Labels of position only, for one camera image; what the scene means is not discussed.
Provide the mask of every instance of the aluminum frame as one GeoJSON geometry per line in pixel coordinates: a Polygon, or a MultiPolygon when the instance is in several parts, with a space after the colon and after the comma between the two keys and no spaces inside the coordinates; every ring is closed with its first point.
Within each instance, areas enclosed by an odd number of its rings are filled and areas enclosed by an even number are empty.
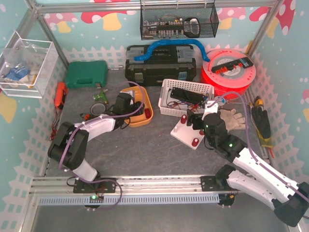
{"type": "MultiPolygon", "coordinates": [[[[36,1],[36,6],[40,14],[46,13],[74,13],[74,12],[91,12],[91,11],[115,11],[115,10],[140,10],[140,2],[92,2],[86,3],[59,3],[59,4],[39,4],[36,1]]],[[[157,4],[205,4],[213,2],[213,0],[146,0],[147,5],[157,4]]],[[[216,0],[216,7],[273,7],[277,0],[216,0]]]]}
{"type": "MultiPolygon", "coordinates": [[[[113,176],[122,186],[123,196],[209,196],[230,191],[202,192],[200,177],[202,175],[158,175],[158,176],[113,176]]],[[[33,179],[25,209],[22,213],[20,232],[29,232],[33,226],[40,199],[46,196],[92,196],[93,194],[75,194],[73,187],[66,184],[68,177],[36,177],[33,179]]],[[[106,196],[119,196],[116,193],[107,193],[106,196]]]]}
{"type": "MultiPolygon", "coordinates": [[[[56,41],[55,36],[47,26],[43,19],[42,14],[47,13],[72,13],[72,12],[90,12],[90,11],[114,11],[114,10],[140,10],[139,1],[131,2],[103,2],[103,3],[72,3],[72,4],[39,4],[36,0],[25,0],[29,10],[27,11],[24,19],[17,28],[17,32],[22,38],[26,38],[30,32],[32,26],[38,20],[41,28],[43,29],[46,36],[50,41],[53,41],[60,58],[63,63],[68,66],[67,59],[65,58],[59,44],[56,41]]],[[[205,4],[207,2],[213,2],[210,0],[152,0],[148,1],[147,4],[205,4]]],[[[260,7],[267,6],[272,9],[268,12],[265,20],[263,21],[258,33],[256,34],[252,46],[249,49],[249,55],[252,55],[254,51],[259,46],[266,29],[268,28],[270,22],[275,17],[278,12],[283,0],[216,0],[217,7],[260,7]]],[[[10,48],[17,38],[13,36],[8,42],[7,46],[10,48]]],[[[3,65],[3,58],[0,58],[0,65],[3,65]]],[[[248,101],[253,100],[253,95],[251,90],[246,92],[245,95],[248,101]]],[[[269,153],[264,147],[261,147],[261,151],[264,159],[270,157],[269,153]]],[[[131,194],[143,195],[143,194],[153,194],[154,188],[156,188],[157,194],[200,194],[201,188],[198,187],[197,179],[199,181],[200,175],[182,176],[184,179],[179,179],[180,176],[149,176],[149,177],[116,177],[119,178],[119,182],[126,185],[124,190],[130,192],[131,194]],[[139,180],[134,178],[144,178],[142,188],[138,190],[134,188],[134,184],[141,183],[139,180]]],[[[33,221],[35,219],[37,207],[42,196],[76,196],[72,192],[72,188],[66,185],[67,177],[36,177],[33,180],[29,196],[27,198],[24,211],[22,213],[22,226],[20,227],[21,232],[31,231],[33,221]]],[[[300,222],[298,229],[290,228],[290,231],[304,231],[301,228],[304,222],[300,222]]]]}
{"type": "Polygon", "coordinates": [[[284,0],[278,0],[277,3],[275,4],[275,6],[272,7],[268,11],[266,18],[264,19],[259,31],[255,35],[253,43],[250,46],[250,49],[248,51],[249,56],[252,56],[254,54],[254,52],[256,51],[256,49],[258,48],[259,44],[261,43],[269,25],[270,25],[270,23],[272,22],[274,17],[277,15],[277,13],[278,13],[281,5],[283,4],[283,2],[284,2],[284,0]]]}

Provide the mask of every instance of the green case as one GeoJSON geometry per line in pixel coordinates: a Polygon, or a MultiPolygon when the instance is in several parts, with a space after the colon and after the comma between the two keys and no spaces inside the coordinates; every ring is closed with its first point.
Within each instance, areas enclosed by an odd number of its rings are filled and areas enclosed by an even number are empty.
{"type": "Polygon", "coordinates": [[[104,60],[71,62],[65,79],[67,88],[102,87],[106,85],[107,64],[104,60]]]}

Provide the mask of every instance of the orange bowl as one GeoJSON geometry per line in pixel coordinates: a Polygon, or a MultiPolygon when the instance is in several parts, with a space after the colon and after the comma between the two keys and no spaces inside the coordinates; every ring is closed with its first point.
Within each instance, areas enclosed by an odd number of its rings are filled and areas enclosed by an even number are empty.
{"type": "MultiPolygon", "coordinates": [[[[148,108],[151,112],[151,116],[150,116],[150,118],[146,118],[145,112],[142,115],[132,116],[132,117],[130,117],[131,122],[129,124],[129,127],[141,127],[141,126],[147,125],[148,123],[151,122],[151,119],[154,116],[154,111],[153,111],[153,108],[151,106],[147,91],[144,87],[141,87],[141,89],[142,89],[143,94],[144,94],[144,104],[145,104],[144,109],[148,108]]],[[[129,90],[133,90],[135,92],[135,102],[141,102],[142,93],[140,91],[140,88],[138,86],[134,86],[134,87],[130,87],[130,88],[125,88],[122,91],[127,92],[129,90]]]]}

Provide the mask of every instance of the gray toolbox latch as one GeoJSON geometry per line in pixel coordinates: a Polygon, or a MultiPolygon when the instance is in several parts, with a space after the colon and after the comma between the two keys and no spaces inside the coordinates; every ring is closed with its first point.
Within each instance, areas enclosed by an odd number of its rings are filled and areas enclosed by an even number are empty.
{"type": "Polygon", "coordinates": [[[143,83],[144,82],[143,73],[142,72],[135,73],[134,80],[137,83],[143,83]]]}
{"type": "Polygon", "coordinates": [[[185,81],[187,80],[187,72],[179,72],[178,74],[178,80],[185,81]]]}

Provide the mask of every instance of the blue object in box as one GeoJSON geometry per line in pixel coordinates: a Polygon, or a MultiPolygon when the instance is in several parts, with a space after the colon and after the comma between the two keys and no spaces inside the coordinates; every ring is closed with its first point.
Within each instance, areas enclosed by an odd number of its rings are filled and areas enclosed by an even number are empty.
{"type": "Polygon", "coordinates": [[[11,81],[20,81],[22,78],[27,76],[30,73],[30,69],[24,65],[21,65],[16,68],[11,68],[8,74],[4,78],[11,81]]]}

